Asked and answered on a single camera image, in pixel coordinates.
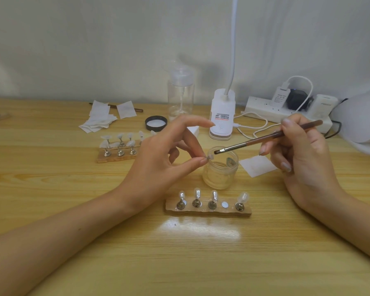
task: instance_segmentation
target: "person's left arm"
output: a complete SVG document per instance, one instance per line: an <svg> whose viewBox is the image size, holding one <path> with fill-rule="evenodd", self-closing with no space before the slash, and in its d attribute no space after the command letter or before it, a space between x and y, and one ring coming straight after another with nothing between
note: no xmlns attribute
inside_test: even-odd
<svg viewBox="0 0 370 296"><path fill-rule="evenodd" d="M174 182L206 164L206 155L187 129L196 125L214 124L199 116L179 116L158 135L143 141L117 188L1 235L0 295L25 295L99 235L161 199ZM192 158L174 166L178 148Z"/></svg>

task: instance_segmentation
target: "hand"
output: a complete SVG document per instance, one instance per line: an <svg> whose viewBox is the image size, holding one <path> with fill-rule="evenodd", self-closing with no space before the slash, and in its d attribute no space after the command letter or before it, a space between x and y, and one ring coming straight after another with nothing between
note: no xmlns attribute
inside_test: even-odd
<svg viewBox="0 0 370 296"><path fill-rule="evenodd" d="M145 139L133 166L117 189L133 209L140 211L160 199L177 180L207 163L197 138L187 127L210 128L214 123L196 115L180 115L159 134ZM174 166L179 150L189 153L191 159Z"/></svg>
<svg viewBox="0 0 370 296"><path fill-rule="evenodd" d="M260 154L271 154L271 162L284 171L284 182L293 200L309 211L314 201L328 201L341 190L326 139L315 128L304 131L299 125L310 122L301 114L283 119L285 137L262 144Z"/></svg>

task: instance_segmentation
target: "wooden table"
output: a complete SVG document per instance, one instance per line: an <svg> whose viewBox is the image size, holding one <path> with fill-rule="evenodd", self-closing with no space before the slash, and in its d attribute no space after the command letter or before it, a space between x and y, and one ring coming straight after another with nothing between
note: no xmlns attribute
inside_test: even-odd
<svg viewBox="0 0 370 296"><path fill-rule="evenodd" d="M86 134L78 126L88 118L87 103L0 99L12 115L0 121L0 234L118 185L133 161L95 163L100 136L146 132L148 116L167 113L164 105L137 107L144 113ZM209 107L194 113L208 117ZM263 124L248 117L238 122ZM199 135L206 151L244 140L236 130L226 142L212 140L206 129ZM341 138L329 145L341 185L370 203L370 156ZM237 153L252 157L258 146ZM178 161L186 159L181 153ZM182 189L191 195L196 186L209 193L201 172L167 195ZM251 178L239 167L222 193L235 198L243 190L250 194L250 218L176 217L160 201L99 237L31 295L370 295L370 258L296 207L280 171Z"/></svg>

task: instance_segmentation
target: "person's left hand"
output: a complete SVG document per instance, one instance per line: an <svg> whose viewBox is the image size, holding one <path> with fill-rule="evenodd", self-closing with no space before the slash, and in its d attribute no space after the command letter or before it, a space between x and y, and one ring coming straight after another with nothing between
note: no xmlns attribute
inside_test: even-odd
<svg viewBox="0 0 370 296"><path fill-rule="evenodd" d="M159 134L142 142L133 166L117 188L134 209L146 208L177 180L207 163L197 138L187 129L196 125L210 128L214 123L201 116L180 115ZM191 159L175 166L178 148L187 151Z"/></svg>

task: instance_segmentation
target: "power strip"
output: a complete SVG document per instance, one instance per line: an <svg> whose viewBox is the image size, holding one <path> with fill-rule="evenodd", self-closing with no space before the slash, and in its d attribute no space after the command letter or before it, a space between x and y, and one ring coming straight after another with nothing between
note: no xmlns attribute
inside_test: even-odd
<svg viewBox="0 0 370 296"><path fill-rule="evenodd" d="M282 108L277 108L277 107L272 107L269 105L270 100L267 99L261 99L258 97L249 97L247 106L245 107L245 112L252 112L252 113L257 113L261 117L264 117L268 121L274 122L274 123L280 123L281 120L285 117L288 117L291 114L295 113L295 110L289 110L288 108L282 107ZM257 118L261 119L255 114L245 114L246 116L252 117L252 118ZM314 118L312 116L307 116L307 113L301 112L304 116L306 116L309 120L314 121L319 118ZM318 126L316 129L320 131L322 134L327 133L331 126L332 126L332 121L330 120L329 117L326 117L323 119L323 124Z"/></svg>

